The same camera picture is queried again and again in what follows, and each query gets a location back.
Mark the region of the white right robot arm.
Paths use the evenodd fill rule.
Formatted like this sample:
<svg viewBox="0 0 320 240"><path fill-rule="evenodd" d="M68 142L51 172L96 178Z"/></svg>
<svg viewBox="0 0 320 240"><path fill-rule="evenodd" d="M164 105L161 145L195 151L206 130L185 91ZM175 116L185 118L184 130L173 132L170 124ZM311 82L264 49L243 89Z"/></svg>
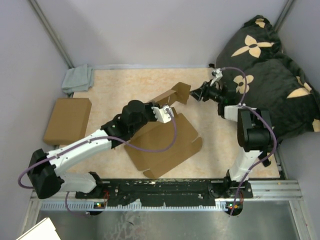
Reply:
<svg viewBox="0 0 320 240"><path fill-rule="evenodd" d="M267 109L250 108L236 101L236 91L217 81L205 81L190 92L197 101L213 100L218 103L218 115L237 123L238 155L227 171L223 193L228 198L236 197L241 185L257 164L271 165L270 156L277 147L276 136L271 128Z"/></svg>

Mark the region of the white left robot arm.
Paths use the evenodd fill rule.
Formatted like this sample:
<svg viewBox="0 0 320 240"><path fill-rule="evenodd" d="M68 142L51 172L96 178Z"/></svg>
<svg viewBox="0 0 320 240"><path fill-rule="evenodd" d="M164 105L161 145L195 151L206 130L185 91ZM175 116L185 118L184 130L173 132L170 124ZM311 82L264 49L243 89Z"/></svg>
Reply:
<svg viewBox="0 0 320 240"><path fill-rule="evenodd" d="M157 121L154 109L159 104L131 100L112 120L70 145L51 152L34 151L27 176L39 199L47 199L67 184L64 178L68 169L103 151L128 143L134 134L149 122Z"/></svg>

